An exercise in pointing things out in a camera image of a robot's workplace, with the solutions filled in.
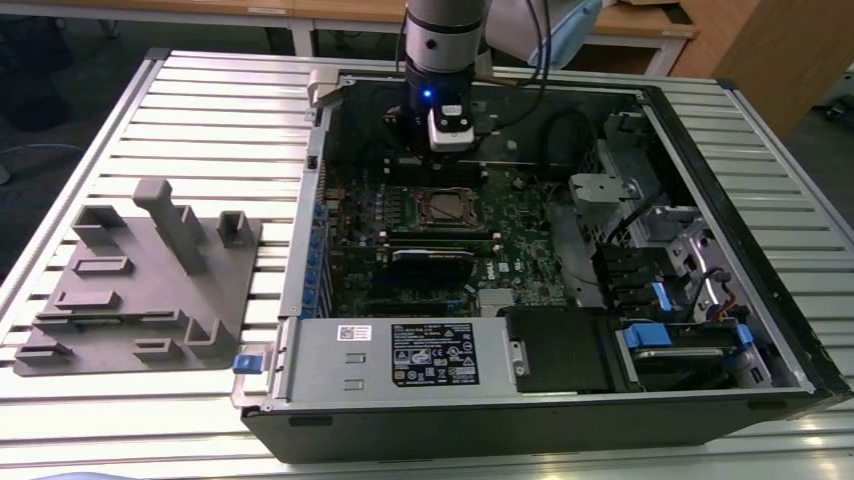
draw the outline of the power supply label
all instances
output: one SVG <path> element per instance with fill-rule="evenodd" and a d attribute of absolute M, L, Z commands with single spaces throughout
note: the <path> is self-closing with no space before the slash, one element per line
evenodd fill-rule
<path fill-rule="evenodd" d="M 393 325 L 391 365 L 398 387 L 478 385 L 471 323 Z"/>

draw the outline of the motherboard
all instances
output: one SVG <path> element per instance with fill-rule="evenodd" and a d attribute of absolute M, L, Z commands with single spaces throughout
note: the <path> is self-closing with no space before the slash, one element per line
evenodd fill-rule
<path fill-rule="evenodd" d="M 546 214 L 565 185 L 503 166 L 475 166 L 471 177 L 466 187 L 423 186 L 330 171 L 333 316 L 495 316 L 515 305 L 566 305 Z"/>

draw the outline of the gray plastic holder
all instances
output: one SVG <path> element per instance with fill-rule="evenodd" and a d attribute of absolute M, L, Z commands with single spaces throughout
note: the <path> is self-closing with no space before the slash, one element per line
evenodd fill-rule
<path fill-rule="evenodd" d="M 23 376 L 218 369 L 238 352 L 262 222 L 242 212 L 198 219 L 163 179 L 134 202 L 151 218 L 84 207 L 80 237 L 34 331 Z"/>

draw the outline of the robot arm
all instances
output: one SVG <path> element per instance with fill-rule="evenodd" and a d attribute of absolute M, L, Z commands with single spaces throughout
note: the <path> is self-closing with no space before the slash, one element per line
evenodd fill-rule
<path fill-rule="evenodd" d="M 553 42 L 544 68 L 562 68 L 581 48 L 601 7 L 602 0 L 409 0 L 407 102 L 398 117 L 410 150 L 426 164 L 441 164 L 449 154 L 477 145 L 470 103 L 482 39 L 537 65 L 546 45 L 540 30 L 544 40 L 549 35 Z"/>

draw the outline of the metal bracket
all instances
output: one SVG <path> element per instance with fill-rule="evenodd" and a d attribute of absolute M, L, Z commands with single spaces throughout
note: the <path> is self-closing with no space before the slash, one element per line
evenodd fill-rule
<path fill-rule="evenodd" d="M 333 103 L 338 97 L 334 95 L 339 90 L 339 70 L 338 68 L 315 68 L 309 75 L 309 104 L 313 108 L 321 108 Z"/>
<path fill-rule="evenodd" d="M 513 365 L 513 373 L 517 377 L 523 377 L 531 373 L 525 357 L 525 344 L 515 341 L 510 342 L 510 363 Z"/>

